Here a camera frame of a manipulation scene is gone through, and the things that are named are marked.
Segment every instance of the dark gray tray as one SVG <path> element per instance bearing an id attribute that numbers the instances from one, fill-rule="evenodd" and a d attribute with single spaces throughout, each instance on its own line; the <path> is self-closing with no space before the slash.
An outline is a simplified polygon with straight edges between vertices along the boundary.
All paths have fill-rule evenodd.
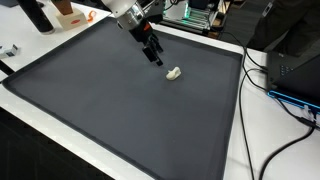
<path id="1" fill-rule="evenodd" d="M 242 55 L 156 34 L 163 67 L 108 18 L 3 83 L 154 178 L 222 179 Z"/>

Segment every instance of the electronic device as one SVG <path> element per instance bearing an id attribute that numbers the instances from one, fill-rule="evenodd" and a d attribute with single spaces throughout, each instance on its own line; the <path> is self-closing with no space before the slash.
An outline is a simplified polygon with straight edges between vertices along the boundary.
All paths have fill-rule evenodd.
<path id="1" fill-rule="evenodd" d="M 269 52 L 268 95 L 320 114 L 320 55 L 303 62 L 277 52 Z"/>

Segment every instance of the orange object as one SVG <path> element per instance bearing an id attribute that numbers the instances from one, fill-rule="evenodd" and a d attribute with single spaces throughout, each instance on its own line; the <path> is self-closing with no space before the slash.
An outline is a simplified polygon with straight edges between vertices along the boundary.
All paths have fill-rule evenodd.
<path id="1" fill-rule="evenodd" d="M 88 22 L 92 22 L 93 21 L 93 18 L 97 15 L 97 12 L 95 11 L 90 11 L 89 13 L 89 19 L 88 19 Z"/>
<path id="2" fill-rule="evenodd" d="M 149 23 L 147 23 L 143 30 L 146 31 L 146 30 L 148 30 L 150 28 L 151 28 L 151 25 Z"/>

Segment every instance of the black cable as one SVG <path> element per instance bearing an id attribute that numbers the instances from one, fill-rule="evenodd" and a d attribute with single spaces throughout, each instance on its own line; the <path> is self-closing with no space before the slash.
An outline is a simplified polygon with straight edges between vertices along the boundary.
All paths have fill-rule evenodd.
<path id="1" fill-rule="evenodd" d="M 251 156 L 250 156 L 250 149 L 249 149 L 249 146 L 248 146 L 248 140 L 247 140 L 247 136 L 246 136 L 246 130 L 245 130 L 245 126 L 244 126 L 244 118 L 243 118 L 243 112 L 242 112 L 242 100 L 241 100 L 241 94 L 242 94 L 242 87 L 243 87 L 243 83 L 244 83 L 244 80 L 246 77 L 248 77 L 248 79 L 250 80 L 250 82 L 258 87 L 259 89 L 262 89 L 264 91 L 267 91 L 265 88 L 263 87 L 260 87 L 258 86 L 257 84 L 255 84 L 252 79 L 250 78 L 249 76 L 249 72 L 252 71 L 252 70 L 256 70 L 256 71 L 260 71 L 260 72 L 263 72 L 263 73 L 267 73 L 267 68 L 264 67 L 264 66 L 261 66 L 259 65 L 258 63 L 256 63 L 249 55 L 248 51 L 247 51 L 247 48 L 232 34 L 232 33 L 229 33 L 229 32 L 224 32 L 226 34 L 229 34 L 231 35 L 243 48 L 244 50 L 244 57 L 246 55 L 248 55 L 249 59 L 258 67 L 260 67 L 261 69 L 249 69 L 248 71 L 246 70 L 244 64 L 245 64 L 245 58 L 243 60 L 243 64 L 242 64 L 242 68 L 244 69 L 244 72 L 245 72 L 245 76 L 243 77 L 242 79 L 242 82 L 241 82 L 241 85 L 240 85 L 240 90 L 239 90 L 239 108 L 240 108 L 240 118 L 241 118 L 241 125 L 242 125 L 242 130 L 243 130 L 243 135 L 244 135 L 244 140 L 245 140 L 245 145 L 246 145 L 246 149 L 247 149 L 247 155 L 248 155 L 248 161 L 249 161 L 249 165 L 250 165 L 250 172 L 251 172 L 251 177 L 252 177 L 252 180 L 254 180 L 254 171 L 253 171 L 253 166 L 252 166 L 252 161 L 251 161 Z M 261 173 L 259 175 L 259 180 L 262 180 L 263 179 L 263 175 L 264 175 L 264 172 L 268 166 L 268 164 L 270 163 L 270 161 L 276 156 L 278 155 L 280 152 L 282 152 L 283 150 L 285 150 L 286 148 L 292 146 L 293 144 L 296 144 L 306 138 L 308 138 L 313 132 L 314 132 L 314 129 L 315 128 L 318 128 L 317 125 L 316 125 L 316 122 L 311 122 L 305 118 L 302 118 L 302 117 L 298 117 L 298 116 L 295 116 L 294 114 L 292 114 L 288 109 L 287 107 L 280 101 L 278 100 L 281 104 L 281 106 L 285 109 L 285 111 L 290 114 L 292 117 L 294 117 L 295 119 L 297 119 L 299 122 L 301 122 L 302 124 L 305 124 L 307 125 L 308 127 L 310 127 L 310 130 L 307 132 L 307 134 L 305 134 L 304 136 L 296 139 L 296 140 L 293 140 L 287 144 L 285 144 L 284 146 L 280 147 L 279 149 L 277 149 L 276 151 L 274 151 L 268 158 L 267 160 L 264 162 L 263 166 L 262 166 L 262 169 L 261 169 Z"/>
<path id="2" fill-rule="evenodd" d="M 232 37 L 239 43 L 239 45 L 242 46 L 242 48 L 243 48 L 244 51 L 246 52 L 246 55 L 248 55 L 250 61 L 251 61 L 253 64 L 255 64 L 256 66 L 260 67 L 261 69 L 268 70 L 267 67 L 261 66 L 260 64 L 258 64 L 257 62 L 255 62 L 255 61 L 251 58 L 250 54 L 249 54 L 248 51 L 247 51 L 247 48 L 246 48 L 246 47 L 241 43 L 241 41 L 240 41 L 239 39 L 237 39 L 232 33 L 230 33 L 230 32 L 223 32 L 223 33 L 229 34 L 230 36 L 232 36 Z"/>
<path id="3" fill-rule="evenodd" d="M 242 112 L 242 97 L 241 97 L 242 96 L 242 87 L 243 87 L 244 80 L 246 79 L 246 77 L 250 77 L 249 76 L 249 72 L 250 71 L 259 71 L 259 72 L 262 72 L 262 73 L 266 73 L 266 71 L 261 70 L 261 69 L 249 69 L 248 71 L 246 71 L 246 73 L 245 73 L 245 75 L 244 75 L 244 77 L 243 77 L 243 79 L 241 81 L 240 89 L 239 89 L 239 109 L 240 109 L 241 126 L 242 126 L 243 137 L 244 137 L 244 141 L 245 141 L 245 145 L 246 145 L 246 149 L 247 149 L 247 155 L 248 155 L 248 161 L 249 161 L 249 166 L 250 166 L 251 178 L 252 178 L 252 180 L 254 180 L 254 171 L 253 171 L 253 166 L 252 166 L 252 161 L 251 161 L 250 149 L 249 149 L 249 145 L 248 145 L 246 129 L 245 129 L 245 126 L 244 126 L 244 118 L 243 118 L 243 112 Z"/>
<path id="4" fill-rule="evenodd" d="M 312 128 L 316 128 L 318 129 L 319 127 L 317 126 L 317 124 L 315 122 L 312 122 L 306 118 L 303 118 L 303 117 L 298 117 L 296 115 L 294 115 L 292 112 L 290 112 L 288 110 L 288 108 L 283 104 L 283 102 L 281 100 L 279 100 L 278 98 L 275 98 L 279 103 L 280 105 L 283 107 L 283 109 L 290 115 L 292 116 L 293 118 L 295 118 L 297 121 L 299 121 L 300 123 L 308 126 L 308 127 L 312 127 Z"/>
<path id="5" fill-rule="evenodd" d="M 171 4 L 168 8 L 164 9 L 165 11 L 169 10 L 170 8 L 172 8 L 174 4 Z"/>
<path id="6" fill-rule="evenodd" d="M 259 180 L 262 180 L 263 179 L 263 175 L 264 175 L 264 172 L 265 170 L 267 169 L 267 166 L 268 164 L 270 163 L 270 161 L 276 156 L 278 155 L 280 152 L 282 152 L 283 150 L 285 150 L 286 148 L 302 141 L 302 140 L 305 140 L 306 138 L 308 138 L 312 133 L 314 132 L 314 127 L 310 128 L 309 131 L 307 132 L 307 134 L 305 134 L 304 136 L 296 139 L 296 140 L 293 140 L 287 144 L 285 144 L 284 146 L 280 147 L 279 149 L 277 149 L 276 151 L 274 151 L 268 158 L 267 160 L 263 163 L 263 166 L 262 166 L 262 169 L 261 169 L 261 173 L 259 175 Z"/>

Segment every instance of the white table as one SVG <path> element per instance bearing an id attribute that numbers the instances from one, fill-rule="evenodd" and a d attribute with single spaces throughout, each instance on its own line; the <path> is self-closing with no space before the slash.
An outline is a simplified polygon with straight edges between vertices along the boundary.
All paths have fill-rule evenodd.
<path id="1" fill-rule="evenodd" d="M 52 15 L 55 9 L 50 3 L 45 2 L 45 4 L 46 7 L 44 11 L 54 27 L 57 28 L 57 31 L 49 36 L 40 35 L 19 7 L 9 9 L 0 6 L 0 16 L 3 17 L 3 14 L 6 15 L 6 18 L 1 19 L 0 24 L 1 43 L 15 43 L 18 47 L 21 47 L 21 51 L 16 57 L 4 59 L 4 62 L 13 70 L 18 70 L 26 66 L 109 15 L 108 12 L 95 9 L 95 11 L 98 12 L 95 22 L 89 26 L 63 32 Z M 93 9 L 77 4 L 73 4 L 73 6 L 79 8 L 85 14 L 88 14 L 90 10 Z M 154 25 L 153 27 L 158 31 L 229 51 L 238 53 L 242 53 L 243 51 L 239 46 L 180 30 L 160 25 Z M 253 50 L 249 50 L 249 53 L 258 63 L 265 64 L 266 55 L 264 53 Z M 254 67 L 249 60 L 246 61 L 246 66 L 248 68 Z M 263 75 L 252 73 L 251 76 L 258 84 L 264 85 L 265 78 Z M 0 79 L 2 80 L 4 77 L 6 77 L 6 75 L 0 72 Z M 253 87 L 248 81 L 244 84 L 242 97 L 247 138 L 251 150 L 255 176 L 257 178 L 263 161 L 271 152 L 283 144 L 302 136 L 308 129 L 287 115 L 274 100 Z M 110 153 L 77 131 L 64 125 L 59 120 L 13 95 L 3 86 L 0 86 L 0 106 L 115 179 L 152 179 L 147 174 Z M 303 114 L 302 110 L 296 107 L 289 105 L 288 107 L 297 115 Z M 320 168 L 319 150 L 320 133 L 316 131 L 307 140 L 292 146 L 278 155 L 270 163 L 264 179 L 319 179 L 317 174 Z M 224 179 L 250 179 L 238 105 L 235 111 L 227 156 Z"/>

